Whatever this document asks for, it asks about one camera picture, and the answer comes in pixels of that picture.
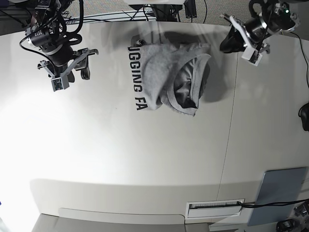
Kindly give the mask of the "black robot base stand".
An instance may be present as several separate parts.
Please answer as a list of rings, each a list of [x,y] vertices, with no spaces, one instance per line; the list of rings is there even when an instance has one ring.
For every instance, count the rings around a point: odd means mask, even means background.
[[[180,22],[179,11],[185,6],[186,0],[124,0],[124,2],[135,10],[130,21],[135,20],[137,14],[141,13],[145,21],[153,18],[156,21]]]

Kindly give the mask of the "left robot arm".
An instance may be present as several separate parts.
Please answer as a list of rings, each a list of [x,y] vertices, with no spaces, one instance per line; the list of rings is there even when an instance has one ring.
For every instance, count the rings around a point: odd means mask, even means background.
[[[251,18],[242,22],[232,15],[221,17],[231,29],[220,44],[223,53],[244,52],[252,47],[255,52],[270,52],[264,40],[283,31],[293,31],[299,26],[299,17],[290,10],[290,3],[298,0],[251,0],[248,3]]]

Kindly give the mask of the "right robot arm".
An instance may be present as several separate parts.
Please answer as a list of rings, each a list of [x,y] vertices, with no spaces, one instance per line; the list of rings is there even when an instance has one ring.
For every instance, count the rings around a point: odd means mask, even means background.
[[[96,49],[74,51],[83,38],[80,34],[84,22],[84,2],[79,1],[79,22],[74,31],[67,31],[63,14],[73,3],[71,0],[39,0],[34,8],[34,20],[19,42],[22,49],[45,58],[38,69],[45,69],[56,84],[75,81],[72,70],[79,71],[81,78],[90,79],[89,56],[97,55]]]

